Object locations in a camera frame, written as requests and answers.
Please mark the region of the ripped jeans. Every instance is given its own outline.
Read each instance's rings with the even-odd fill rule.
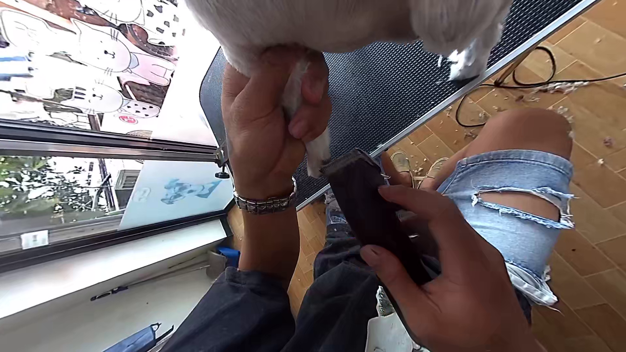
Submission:
[[[439,193],[452,199],[465,220],[505,258],[514,287],[536,304],[557,301],[546,280],[547,262],[561,229],[572,229],[569,183],[572,164],[535,150],[498,150],[460,160]],[[524,192],[559,209],[554,221],[486,202],[487,192]]]

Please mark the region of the black hair clipper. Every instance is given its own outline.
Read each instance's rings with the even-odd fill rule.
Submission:
[[[416,284],[431,280],[421,251],[396,215],[400,208],[378,193],[378,187],[387,183],[381,168],[366,152],[353,149],[322,167],[321,172],[330,181],[337,203],[361,244],[374,244],[392,252]]]

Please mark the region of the dog fur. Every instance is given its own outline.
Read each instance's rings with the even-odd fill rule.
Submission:
[[[187,0],[198,22],[215,35],[228,62],[250,76],[268,47],[300,44],[345,53],[375,41],[410,43],[455,60],[450,79],[484,72],[491,48],[500,40],[512,0]],[[283,104],[288,115],[300,105],[300,79],[294,70]],[[331,157],[328,129],[307,143],[309,175]]]

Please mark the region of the human hand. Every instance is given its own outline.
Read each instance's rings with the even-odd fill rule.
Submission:
[[[452,200],[403,186],[381,187],[379,193],[427,222],[439,246],[442,273],[421,287],[391,252],[378,246],[361,249],[417,343],[433,352],[543,350],[521,311],[502,255]]]
[[[302,59],[309,62],[302,78],[302,104],[287,121],[280,102],[292,69]],[[237,193],[248,199],[289,195],[291,177],[304,159],[304,143],[322,134],[331,110],[328,67],[321,53],[284,46],[268,49],[250,78],[227,65],[222,115]]]

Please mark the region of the air conditioner unit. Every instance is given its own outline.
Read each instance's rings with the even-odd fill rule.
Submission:
[[[117,182],[115,182],[115,189],[131,190],[135,188],[135,184],[137,183],[137,177],[139,177],[139,171],[141,170],[120,170]]]

